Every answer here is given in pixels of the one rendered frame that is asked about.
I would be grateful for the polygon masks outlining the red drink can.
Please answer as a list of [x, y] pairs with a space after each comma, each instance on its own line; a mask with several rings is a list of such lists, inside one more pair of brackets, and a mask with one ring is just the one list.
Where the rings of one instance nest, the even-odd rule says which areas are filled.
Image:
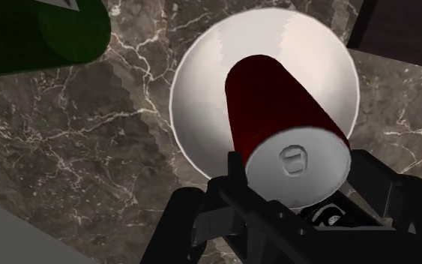
[[258, 195], [301, 209], [344, 183], [352, 160], [345, 134], [278, 60], [243, 58], [225, 93], [234, 149]]

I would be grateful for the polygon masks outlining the white plate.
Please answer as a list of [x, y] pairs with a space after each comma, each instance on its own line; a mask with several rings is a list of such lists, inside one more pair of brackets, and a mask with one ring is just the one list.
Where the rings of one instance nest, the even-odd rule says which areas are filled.
[[227, 173], [233, 149], [226, 75], [241, 59], [278, 60], [346, 135], [358, 116], [360, 85], [345, 44], [323, 23], [296, 10], [265, 7], [231, 15], [202, 33], [175, 71], [169, 116], [182, 153], [204, 177]]

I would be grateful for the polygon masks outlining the dark green bottle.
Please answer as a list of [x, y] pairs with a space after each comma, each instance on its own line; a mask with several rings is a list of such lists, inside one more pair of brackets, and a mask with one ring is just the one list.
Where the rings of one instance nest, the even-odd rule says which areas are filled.
[[0, 0], [0, 75], [92, 62], [111, 31], [102, 0]]

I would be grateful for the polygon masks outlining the dark brown cabinet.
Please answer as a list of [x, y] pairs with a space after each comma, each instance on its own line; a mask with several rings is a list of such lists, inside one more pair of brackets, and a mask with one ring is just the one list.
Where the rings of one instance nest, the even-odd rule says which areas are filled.
[[347, 47], [422, 66], [422, 0], [364, 0]]

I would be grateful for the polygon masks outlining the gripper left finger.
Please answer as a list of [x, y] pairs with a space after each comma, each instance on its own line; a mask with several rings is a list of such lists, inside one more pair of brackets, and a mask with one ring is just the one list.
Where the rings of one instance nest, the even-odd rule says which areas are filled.
[[296, 238], [302, 222], [278, 201], [249, 188], [236, 151], [228, 173], [207, 190], [175, 190], [139, 264], [198, 264], [207, 242], [222, 238], [243, 264], [306, 264]]

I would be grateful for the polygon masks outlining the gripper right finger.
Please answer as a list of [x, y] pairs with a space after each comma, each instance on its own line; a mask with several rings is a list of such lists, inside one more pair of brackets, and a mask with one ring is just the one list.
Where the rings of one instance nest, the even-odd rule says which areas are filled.
[[422, 264], [422, 178], [394, 172], [369, 152], [355, 149], [347, 182], [392, 230], [360, 226], [337, 231], [352, 264]]

